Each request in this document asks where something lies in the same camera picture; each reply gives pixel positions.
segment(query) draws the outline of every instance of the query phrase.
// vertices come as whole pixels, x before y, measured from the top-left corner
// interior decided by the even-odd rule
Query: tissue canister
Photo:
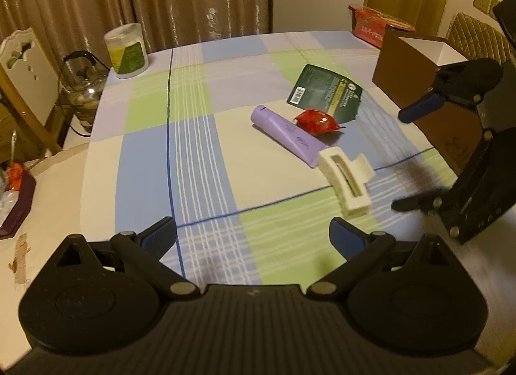
[[[141,25],[121,25],[104,35],[109,58],[118,78],[130,78],[149,66]]]

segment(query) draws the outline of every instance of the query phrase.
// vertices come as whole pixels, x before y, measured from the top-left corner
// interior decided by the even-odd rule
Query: plaid tablecloth
[[[165,50],[138,77],[110,75],[84,174],[84,235],[138,232],[173,215],[179,237],[162,262],[200,286],[306,288],[339,266],[328,225],[341,212],[327,180],[250,121],[258,104],[295,117],[300,110],[286,99],[310,63],[365,88],[357,119],[336,142],[377,170],[371,211],[352,223],[418,239],[422,214],[395,213],[391,201],[455,175],[435,150],[418,154],[368,92],[378,90],[377,57],[348,32],[267,34]]]

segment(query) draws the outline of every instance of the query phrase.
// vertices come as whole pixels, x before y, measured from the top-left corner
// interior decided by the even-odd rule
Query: purple tube
[[[312,168],[317,166],[319,151],[328,148],[319,139],[264,105],[256,106],[251,114],[251,121]]]

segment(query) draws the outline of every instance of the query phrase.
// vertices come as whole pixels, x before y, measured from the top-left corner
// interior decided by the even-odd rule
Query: blue line on tablecloth
[[[404,158],[404,159],[402,159],[400,161],[397,161],[394,164],[389,164],[389,165],[385,165],[383,167],[378,167],[377,169],[374,169],[374,170],[375,171],[379,171],[379,170],[388,169],[390,167],[394,167],[395,165],[398,165],[398,164],[401,164],[402,162],[411,160],[412,158],[417,157],[417,156],[419,156],[419,155],[421,155],[421,154],[423,154],[423,153],[425,153],[427,151],[430,151],[431,149],[435,149],[435,148],[434,147],[430,147],[430,148],[427,148],[427,149],[423,149],[422,151],[419,151],[418,153],[415,153],[415,154],[413,154],[413,155],[411,155],[409,157],[406,157],[406,158]],[[327,189],[329,187],[331,187],[331,185],[325,185],[324,187],[319,187],[318,189],[308,190],[308,192],[303,192],[303,193],[295,194],[293,196],[289,196],[289,197],[285,197],[283,199],[280,199],[278,201],[264,203],[262,205],[252,206],[250,208],[237,210],[236,212],[225,213],[224,215],[211,216],[210,218],[204,218],[204,219],[201,219],[201,220],[198,220],[198,221],[188,222],[186,224],[181,224],[181,225],[178,225],[177,228],[183,228],[185,226],[190,226],[190,225],[198,225],[198,224],[202,224],[203,222],[206,222],[206,221],[212,221],[214,219],[229,218],[231,216],[235,216],[235,215],[238,215],[240,213],[249,212],[250,210],[256,210],[256,209],[265,208],[267,206],[277,205],[278,203],[282,203],[282,202],[285,202],[285,201],[296,199],[296,198],[304,196],[306,194],[319,192],[319,191]]]
[[[174,216],[174,203],[172,201],[172,180],[170,178],[170,78],[172,75],[172,57],[174,57],[174,49],[170,51],[170,65],[168,66],[168,83],[167,83],[167,180],[168,180],[168,199],[170,202],[170,213]],[[181,274],[186,279],[185,265],[183,257],[181,256],[181,246],[179,238],[175,241],[177,248],[177,257],[179,258],[179,266],[181,267]]]

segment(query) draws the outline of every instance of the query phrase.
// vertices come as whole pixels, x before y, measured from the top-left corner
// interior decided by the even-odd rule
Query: brown stain
[[[9,263],[9,269],[15,275],[15,283],[17,285],[25,285],[27,283],[27,272],[25,256],[30,251],[27,244],[27,233],[24,232],[18,237],[15,245],[15,258]]]

